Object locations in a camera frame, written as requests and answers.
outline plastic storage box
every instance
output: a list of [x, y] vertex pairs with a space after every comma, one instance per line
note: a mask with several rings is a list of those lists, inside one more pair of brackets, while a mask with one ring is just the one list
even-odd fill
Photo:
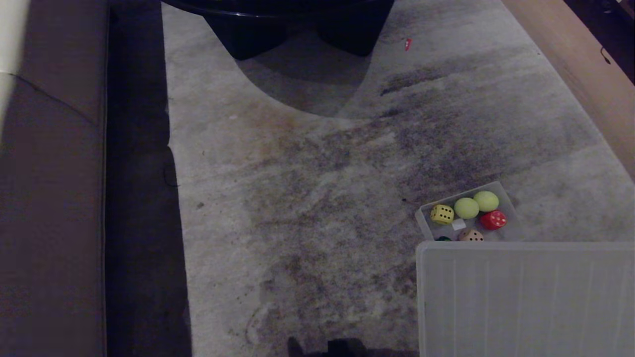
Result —
[[421, 357], [635, 355], [633, 243], [423, 242]]
[[454, 202], [456, 202], [459, 198], [474, 197], [474, 195], [479, 191], [491, 191], [498, 196], [498, 200], [500, 202], [498, 209], [507, 216], [507, 224], [505, 227], [497, 229], [496, 231], [488, 231], [481, 227], [481, 223], [478, 222], [478, 218], [475, 218], [465, 220], [467, 228], [475, 227], [479, 232], [483, 233], [486, 241], [523, 241], [523, 227], [518, 221], [514, 205], [512, 205], [505, 189], [498, 181], [421, 206], [415, 212], [415, 218], [417, 219], [419, 228], [421, 228], [421, 232], [424, 234], [425, 240], [433, 241], [440, 236], [446, 236], [452, 240], [456, 240], [460, 231], [455, 231], [451, 225], [444, 226], [434, 223], [430, 220], [430, 211], [432, 210], [432, 207], [439, 204], [454, 207]]

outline yellow dice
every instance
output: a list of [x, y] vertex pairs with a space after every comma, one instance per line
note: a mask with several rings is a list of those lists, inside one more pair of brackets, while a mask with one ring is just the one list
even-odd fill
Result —
[[450, 206], [436, 205], [432, 207], [430, 219], [438, 224], [450, 224], [454, 220], [454, 210]]

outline red dice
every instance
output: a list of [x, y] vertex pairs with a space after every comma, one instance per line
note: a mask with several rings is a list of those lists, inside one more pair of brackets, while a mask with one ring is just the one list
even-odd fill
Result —
[[507, 224], [507, 217], [501, 211], [492, 211], [481, 217], [481, 224], [485, 229], [495, 231]]

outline carpet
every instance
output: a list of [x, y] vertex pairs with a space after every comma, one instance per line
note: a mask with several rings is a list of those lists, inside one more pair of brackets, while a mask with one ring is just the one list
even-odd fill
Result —
[[299, 25], [236, 62], [163, 24], [195, 356], [417, 355], [414, 212], [494, 180], [527, 240], [635, 236], [633, 183], [498, 0], [398, 0], [368, 58]]

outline couch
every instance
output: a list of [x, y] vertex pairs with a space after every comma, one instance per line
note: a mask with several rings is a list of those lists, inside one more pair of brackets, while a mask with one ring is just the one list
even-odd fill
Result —
[[0, 2], [0, 356], [105, 356], [107, 0]]

